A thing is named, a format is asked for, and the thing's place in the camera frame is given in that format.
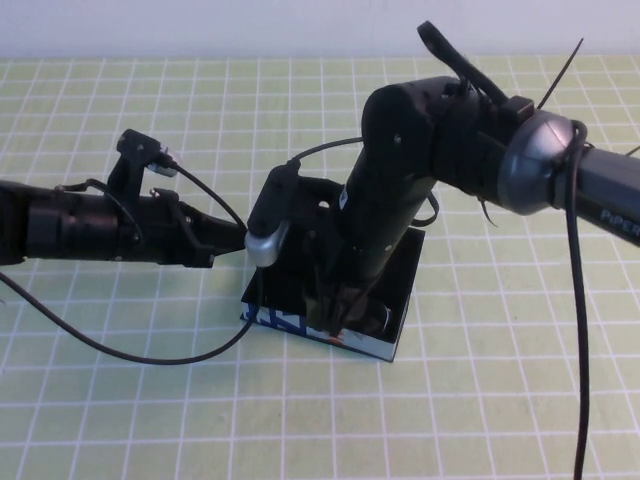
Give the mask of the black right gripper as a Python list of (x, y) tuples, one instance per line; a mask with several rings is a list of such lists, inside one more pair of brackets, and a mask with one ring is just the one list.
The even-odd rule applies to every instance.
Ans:
[(305, 298), (306, 325), (311, 338), (343, 341), (340, 314), (342, 289), (352, 289), (346, 308), (347, 326), (370, 326), (368, 290), (371, 284), (371, 196), (349, 178), (296, 179), (291, 217), (303, 231), (302, 251), (309, 258), (311, 291)]

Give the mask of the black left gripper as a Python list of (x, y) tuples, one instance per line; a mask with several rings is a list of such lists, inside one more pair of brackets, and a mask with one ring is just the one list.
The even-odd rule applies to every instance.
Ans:
[(245, 248), (245, 228), (204, 214), (167, 191), (140, 199), (134, 219), (122, 226), (120, 261), (211, 268), (218, 256)]

